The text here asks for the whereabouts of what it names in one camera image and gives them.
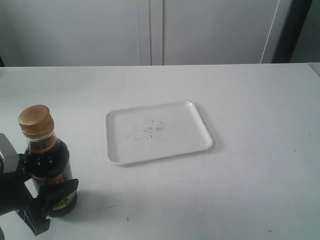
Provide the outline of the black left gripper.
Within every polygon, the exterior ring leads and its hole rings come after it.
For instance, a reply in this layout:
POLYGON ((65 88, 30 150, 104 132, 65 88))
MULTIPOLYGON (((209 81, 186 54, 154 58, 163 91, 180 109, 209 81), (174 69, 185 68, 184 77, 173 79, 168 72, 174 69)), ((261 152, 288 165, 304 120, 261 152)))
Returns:
POLYGON ((41 186, 41 192, 33 197, 25 185, 31 179, 25 160, 25 155, 19 153, 16 169, 5 172, 5 160, 0 159, 0 214, 15 212, 33 234, 38 236, 49 230, 49 212, 78 189, 79 180, 75 178, 41 186))

